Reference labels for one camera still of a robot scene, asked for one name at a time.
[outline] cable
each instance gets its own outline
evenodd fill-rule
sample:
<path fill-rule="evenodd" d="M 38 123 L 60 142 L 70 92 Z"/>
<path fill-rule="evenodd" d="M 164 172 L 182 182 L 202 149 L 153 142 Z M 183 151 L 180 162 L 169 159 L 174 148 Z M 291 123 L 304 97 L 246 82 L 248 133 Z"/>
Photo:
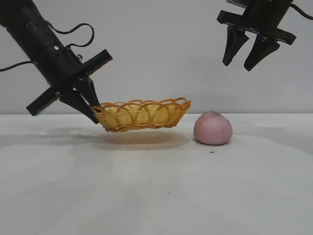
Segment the cable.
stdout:
<path fill-rule="evenodd" d="M 293 9 L 295 9 L 297 12 L 299 12 L 302 16 L 304 16 L 305 18 L 312 20 L 313 21 L 313 16 L 308 15 L 307 13 L 305 13 L 303 10 L 301 10 L 300 7 L 298 7 L 295 4 L 291 4 L 290 7 L 292 7 Z"/>
<path fill-rule="evenodd" d="M 56 31 L 56 32 L 59 33 L 59 34 L 70 34 L 70 33 L 72 33 L 72 32 L 74 32 L 74 31 L 78 30 L 80 27 L 85 26 L 85 25 L 86 25 L 86 26 L 89 26 L 89 27 L 91 28 L 91 39 L 90 39 L 86 44 L 84 44 L 84 45 L 77 45 L 77 44 L 75 44 L 75 43 L 71 43 L 71 44 L 67 45 L 66 47 L 72 47 L 72 46 L 74 46 L 74 47 L 87 47 L 87 46 L 89 46 L 89 45 L 93 42 L 93 40 L 94 40 L 94 28 L 93 28 L 90 24 L 88 24 L 88 23 L 80 23 L 80 24 L 77 25 L 75 28 L 71 29 L 70 31 L 59 31 L 59 30 L 55 29 L 55 28 L 53 27 L 53 25 L 52 25 L 50 22 L 47 21 L 47 23 L 48 23 L 48 25 L 49 25 L 54 31 Z"/>
<path fill-rule="evenodd" d="M 3 69 L 0 69 L 0 72 L 4 72 L 4 71 L 8 71 L 8 70 L 11 70 L 17 66 L 21 66 L 21 65 L 25 65 L 25 64 L 32 64 L 33 62 L 31 61 L 24 61 L 24 62 L 20 62 L 20 63 L 17 63 L 15 65 L 11 65 L 9 67 L 6 67 L 6 68 L 3 68 Z"/>

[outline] gray wall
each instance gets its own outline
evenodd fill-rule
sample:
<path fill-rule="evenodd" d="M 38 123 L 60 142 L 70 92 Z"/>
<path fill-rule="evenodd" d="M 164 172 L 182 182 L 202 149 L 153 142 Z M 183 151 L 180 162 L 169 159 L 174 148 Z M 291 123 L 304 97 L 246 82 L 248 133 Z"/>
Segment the gray wall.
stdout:
<path fill-rule="evenodd" d="M 298 36 L 252 72 L 243 68 L 255 35 L 231 66 L 222 64 L 226 26 L 221 9 L 242 13 L 225 0 L 36 0 L 43 16 L 59 30 L 81 22 L 95 27 L 87 60 L 106 48 L 114 60 L 95 73 L 101 102 L 185 96 L 191 112 L 306 113 L 313 111 L 313 23 L 290 9 L 280 27 Z M 313 14 L 312 0 L 297 0 Z M 88 28 L 60 36 L 64 44 L 84 43 Z M 0 29 L 0 67 L 27 60 Z M 26 106 L 48 88 L 32 65 L 0 74 L 0 112 L 27 113 Z M 75 113 L 57 101 L 45 113 Z"/>

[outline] pink ball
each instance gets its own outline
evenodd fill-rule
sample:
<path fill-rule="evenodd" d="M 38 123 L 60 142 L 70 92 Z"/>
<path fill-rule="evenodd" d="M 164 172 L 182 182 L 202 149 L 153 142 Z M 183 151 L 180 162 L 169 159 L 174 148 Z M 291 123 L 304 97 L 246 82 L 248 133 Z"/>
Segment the pink ball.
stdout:
<path fill-rule="evenodd" d="M 223 115 L 213 111 L 202 114 L 194 126 L 195 138 L 204 144 L 221 145 L 230 141 L 233 128 Z"/>

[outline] wicker basket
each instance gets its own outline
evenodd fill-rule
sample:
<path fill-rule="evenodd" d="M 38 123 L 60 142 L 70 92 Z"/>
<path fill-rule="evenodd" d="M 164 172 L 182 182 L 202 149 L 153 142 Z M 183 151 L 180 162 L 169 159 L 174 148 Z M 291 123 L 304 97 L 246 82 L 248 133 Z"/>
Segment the wicker basket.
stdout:
<path fill-rule="evenodd" d="M 107 132 L 127 132 L 145 128 L 175 127 L 190 106 L 191 101 L 178 98 L 102 103 L 101 107 L 92 107 L 92 110 Z"/>

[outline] table surface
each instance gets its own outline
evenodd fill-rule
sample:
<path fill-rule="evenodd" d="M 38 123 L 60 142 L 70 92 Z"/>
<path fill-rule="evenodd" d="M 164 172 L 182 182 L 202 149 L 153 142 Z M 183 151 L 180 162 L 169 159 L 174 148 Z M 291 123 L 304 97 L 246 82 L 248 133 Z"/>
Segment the table surface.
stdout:
<path fill-rule="evenodd" d="M 313 235 L 313 115 L 225 115 L 234 135 L 106 133 L 83 115 L 0 116 L 3 235 Z"/>

